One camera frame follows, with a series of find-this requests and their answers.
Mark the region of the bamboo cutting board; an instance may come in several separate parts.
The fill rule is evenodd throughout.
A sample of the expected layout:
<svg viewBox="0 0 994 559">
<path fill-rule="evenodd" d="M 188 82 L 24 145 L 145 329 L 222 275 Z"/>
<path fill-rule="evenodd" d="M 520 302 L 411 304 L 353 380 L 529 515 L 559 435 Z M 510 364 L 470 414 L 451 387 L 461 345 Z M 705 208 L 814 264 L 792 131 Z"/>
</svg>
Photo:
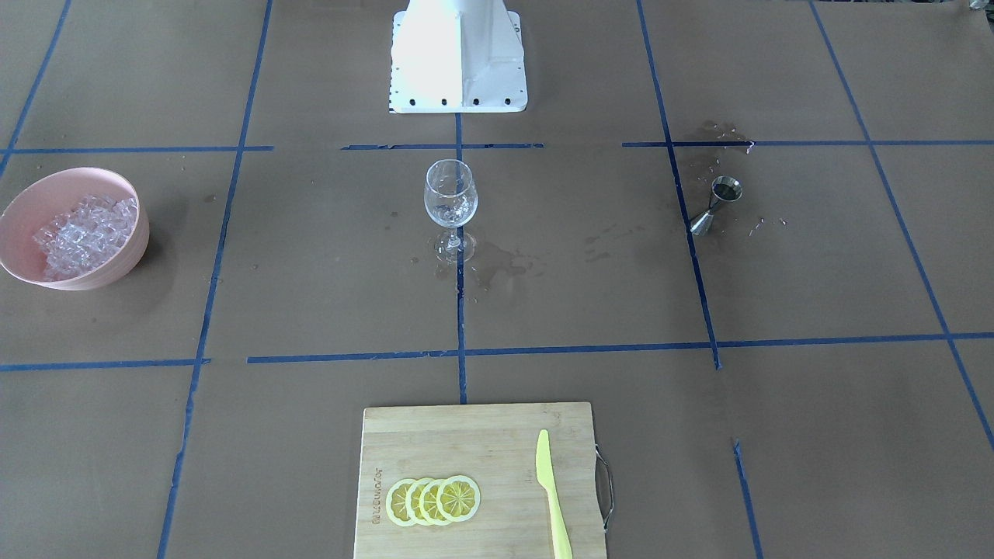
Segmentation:
<svg viewBox="0 0 994 559">
<path fill-rule="evenodd" d="M 536 477 L 540 432 L 575 558 L 604 558 L 592 406 L 586 402 L 450 404 L 363 412 L 356 558 L 551 558 L 547 493 Z M 464 523 L 401 526 L 388 491 L 406 478 L 466 475 L 481 505 Z"/>
</svg>

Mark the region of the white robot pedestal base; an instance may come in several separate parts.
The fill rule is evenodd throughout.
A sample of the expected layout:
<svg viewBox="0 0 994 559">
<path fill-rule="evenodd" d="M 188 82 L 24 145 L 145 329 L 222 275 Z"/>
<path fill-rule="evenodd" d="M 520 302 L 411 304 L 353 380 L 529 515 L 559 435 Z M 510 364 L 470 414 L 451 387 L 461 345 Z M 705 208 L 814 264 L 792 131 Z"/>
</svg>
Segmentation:
<svg viewBox="0 0 994 559">
<path fill-rule="evenodd" d="M 528 102 L 521 19 L 505 2 L 411 1 L 395 12 L 391 113 L 518 113 Z"/>
</svg>

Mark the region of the pink plastic bowl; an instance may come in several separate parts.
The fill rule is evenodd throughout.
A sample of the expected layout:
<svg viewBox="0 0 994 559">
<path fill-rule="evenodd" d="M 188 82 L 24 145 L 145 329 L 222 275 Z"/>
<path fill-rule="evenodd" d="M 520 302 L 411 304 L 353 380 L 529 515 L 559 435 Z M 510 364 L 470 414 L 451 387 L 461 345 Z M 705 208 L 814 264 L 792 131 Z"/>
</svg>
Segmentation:
<svg viewBox="0 0 994 559">
<path fill-rule="evenodd" d="M 87 195 L 109 195 L 121 200 L 131 196 L 138 201 L 139 216 L 134 233 L 121 251 L 106 264 L 85 275 L 61 282 L 45 282 L 45 257 L 32 240 L 36 230 L 61 213 L 70 211 Z M 82 167 L 56 172 L 19 194 L 2 214 L 2 265 L 22 282 L 54 290 L 92 290 L 111 284 L 130 272 L 147 248 L 147 212 L 134 187 L 120 174 L 103 168 Z"/>
</svg>

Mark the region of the steel cocktail jigger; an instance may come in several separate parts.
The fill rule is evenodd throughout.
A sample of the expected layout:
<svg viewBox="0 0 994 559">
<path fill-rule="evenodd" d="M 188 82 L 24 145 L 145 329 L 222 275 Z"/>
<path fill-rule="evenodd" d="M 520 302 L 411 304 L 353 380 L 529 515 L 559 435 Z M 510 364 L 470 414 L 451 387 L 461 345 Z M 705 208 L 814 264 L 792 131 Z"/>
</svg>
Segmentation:
<svg viewBox="0 0 994 559">
<path fill-rule="evenodd" d="M 717 212 L 721 208 L 742 198 L 742 182 L 728 175 L 721 175 L 711 181 L 711 191 L 707 199 L 707 208 L 700 212 L 692 222 L 690 232 L 693 236 L 704 236 L 711 229 Z"/>
</svg>

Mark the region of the clear wine glass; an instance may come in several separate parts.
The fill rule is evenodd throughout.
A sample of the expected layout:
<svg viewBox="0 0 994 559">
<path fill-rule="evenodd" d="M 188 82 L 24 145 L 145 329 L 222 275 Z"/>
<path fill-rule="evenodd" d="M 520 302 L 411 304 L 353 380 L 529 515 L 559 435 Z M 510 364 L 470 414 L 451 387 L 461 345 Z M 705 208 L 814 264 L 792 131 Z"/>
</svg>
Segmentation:
<svg viewBox="0 0 994 559">
<path fill-rule="evenodd" d="M 451 158 L 434 162 L 426 170 L 423 202 L 427 216 L 442 229 L 434 241 L 436 257 L 451 265 L 471 258 L 475 239 L 462 230 L 478 208 L 477 187 L 470 167 Z"/>
</svg>

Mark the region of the clear ice cubes pile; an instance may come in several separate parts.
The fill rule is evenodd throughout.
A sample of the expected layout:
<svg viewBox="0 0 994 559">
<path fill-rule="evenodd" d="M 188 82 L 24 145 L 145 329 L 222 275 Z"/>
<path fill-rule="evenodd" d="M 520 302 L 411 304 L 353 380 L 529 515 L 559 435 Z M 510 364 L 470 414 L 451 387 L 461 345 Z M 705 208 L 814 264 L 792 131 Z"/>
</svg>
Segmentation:
<svg viewBox="0 0 994 559">
<path fill-rule="evenodd" d="M 43 280 L 61 282 L 106 264 L 134 233 L 138 201 L 109 195 L 87 195 L 70 211 L 54 216 L 32 240 L 45 257 Z"/>
</svg>

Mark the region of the yellow plastic knife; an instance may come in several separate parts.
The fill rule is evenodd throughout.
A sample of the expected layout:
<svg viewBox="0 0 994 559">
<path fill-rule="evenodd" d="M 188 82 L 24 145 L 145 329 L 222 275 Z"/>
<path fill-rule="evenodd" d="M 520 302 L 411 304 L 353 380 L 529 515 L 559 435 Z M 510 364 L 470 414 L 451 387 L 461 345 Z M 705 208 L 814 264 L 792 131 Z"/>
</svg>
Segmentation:
<svg viewBox="0 0 994 559">
<path fill-rule="evenodd" d="M 546 429 L 540 429 L 537 432 L 533 459 L 535 460 L 537 483 L 542 486 L 544 493 L 546 493 L 553 556 L 554 558 L 574 558 L 567 523 L 565 523 L 560 499 L 558 499 L 556 477 L 554 477 L 554 467 L 551 463 L 550 436 Z"/>
</svg>

